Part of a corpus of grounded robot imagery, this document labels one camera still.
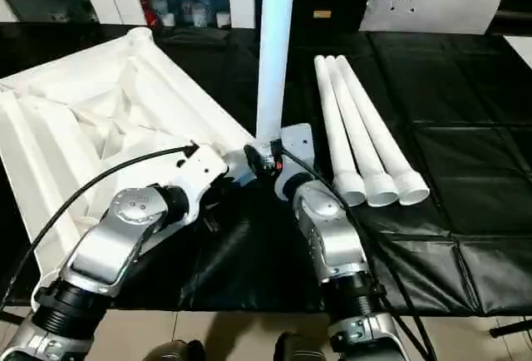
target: white cylinder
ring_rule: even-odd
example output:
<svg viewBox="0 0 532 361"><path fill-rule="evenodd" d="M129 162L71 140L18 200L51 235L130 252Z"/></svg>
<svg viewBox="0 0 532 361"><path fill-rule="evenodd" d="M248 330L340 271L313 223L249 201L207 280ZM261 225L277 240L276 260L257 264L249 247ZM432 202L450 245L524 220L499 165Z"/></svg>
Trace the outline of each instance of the white cylinder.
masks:
<svg viewBox="0 0 532 361"><path fill-rule="evenodd" d="M333 85L325 64L325 57L314 58L318 89L322 100L323 120L329 142L334 185L349 205L360 205L366 199L364 182L357 173L355 161L343 127L342 116L334 97Z"/></svg>
<svg viewBox="0 0 532 361"><path fill-rule="evenodd" d="M257 102L258 143L269 144L281 137L291 17L292 0L263 0Z"/></svg>
<svg viewBox="0 0 532 361"><path fill-rule="evenodd" d="M393 177L399 193L399 202L402 205L414 205L423 201L430 194L425 181L410 166L347 59L340 56L337 58L337 64L373 145L387 172Z"/></svg>
<svg viewBox="0 0 532 361"><path fill-rule="evenodd" d="M393 179L382 167L372 140L367 134L362 118L358 114L357 106L351 95L349 95L349 90L342 78L342 74L337 69L334 57L327 57L326 63L334 95L342 114L343 124L351 142L355 159L357 159L358 169L364 179L367 203L373 207L390 205L397 200L397 188L393 183Z"/></svg>

